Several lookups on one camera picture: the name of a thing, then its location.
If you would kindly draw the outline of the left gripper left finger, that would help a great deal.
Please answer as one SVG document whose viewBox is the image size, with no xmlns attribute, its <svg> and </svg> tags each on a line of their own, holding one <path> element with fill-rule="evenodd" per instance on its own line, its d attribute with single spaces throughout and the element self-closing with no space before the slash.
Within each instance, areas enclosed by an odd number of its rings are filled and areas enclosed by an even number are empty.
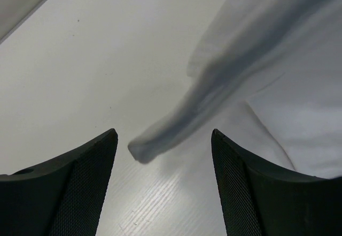
<svg viewBox="0 0 342 236">
<path fill-rule="evenodd" d="M 118 135 L 1 175 L 1 235 L 96 235 Z"/>
</svg>

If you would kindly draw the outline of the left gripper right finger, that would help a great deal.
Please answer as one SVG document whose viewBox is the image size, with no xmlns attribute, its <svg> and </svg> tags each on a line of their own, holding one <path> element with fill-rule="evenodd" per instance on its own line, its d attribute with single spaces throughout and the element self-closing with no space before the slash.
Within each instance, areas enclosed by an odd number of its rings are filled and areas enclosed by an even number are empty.
<svg viewBox="0 0 342 236">
<path fill-rule="evenodd" d="M 211 149 L 227 235 L 341 235 L 341 177 L 286 169 L 219 130 Z"/>
</svg>

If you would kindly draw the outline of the white skirt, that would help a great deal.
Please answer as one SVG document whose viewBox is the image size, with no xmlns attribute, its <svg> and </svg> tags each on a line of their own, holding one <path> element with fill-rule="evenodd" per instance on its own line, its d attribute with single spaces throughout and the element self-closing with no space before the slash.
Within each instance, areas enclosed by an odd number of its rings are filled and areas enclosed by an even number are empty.
<svg viewBox="0 0 342 236">
<path fill-rule="evenodd" d="M 341 0 L 225 0 L 187 74 L 183 100 L 129 142 L 135 160 L 216 127 L 282 167 L 341 176 Z"/>
</svg>

